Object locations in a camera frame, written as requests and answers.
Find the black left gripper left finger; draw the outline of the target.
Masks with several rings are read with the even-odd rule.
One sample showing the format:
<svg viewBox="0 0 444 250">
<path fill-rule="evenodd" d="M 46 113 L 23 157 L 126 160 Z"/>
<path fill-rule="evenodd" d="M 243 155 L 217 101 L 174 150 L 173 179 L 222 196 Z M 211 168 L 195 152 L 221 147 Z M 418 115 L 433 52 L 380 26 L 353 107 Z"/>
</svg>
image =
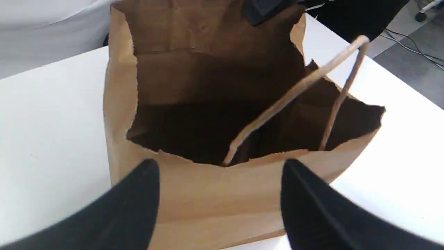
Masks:
<svg viewBox="0 0 444 250">
<path fill-rule="evenodd" d="M 146 250 L 160 203 L 160 170 L 152 159 L 93 203 L 2 250 Z"/>
</svg>

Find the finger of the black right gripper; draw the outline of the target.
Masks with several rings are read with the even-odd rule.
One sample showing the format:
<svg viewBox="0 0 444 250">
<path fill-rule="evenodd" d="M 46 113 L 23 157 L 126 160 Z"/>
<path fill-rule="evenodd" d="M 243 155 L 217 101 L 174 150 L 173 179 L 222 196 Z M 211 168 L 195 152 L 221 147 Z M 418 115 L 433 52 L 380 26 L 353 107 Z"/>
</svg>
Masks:
<svg viewBox="0 0 444 250">
<path fill-rule="evenodd" d="M 297 3 L 298 0 L 246 0 L 242 15 L 251 26 L 256 27 Z"/>
</svg>

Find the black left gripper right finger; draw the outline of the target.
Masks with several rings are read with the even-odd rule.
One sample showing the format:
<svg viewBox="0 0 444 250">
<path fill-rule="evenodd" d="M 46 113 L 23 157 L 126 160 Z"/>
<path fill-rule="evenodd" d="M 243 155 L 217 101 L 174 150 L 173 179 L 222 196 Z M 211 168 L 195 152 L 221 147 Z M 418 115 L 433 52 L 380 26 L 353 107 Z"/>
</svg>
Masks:
<svg viewBox="0 0 444 250">
<path fill-rule="evenodd" d="M 357 206 L 296 159 L 285 161 L 281 212 L 292 250 L 442 250 Z"/>
</svg>

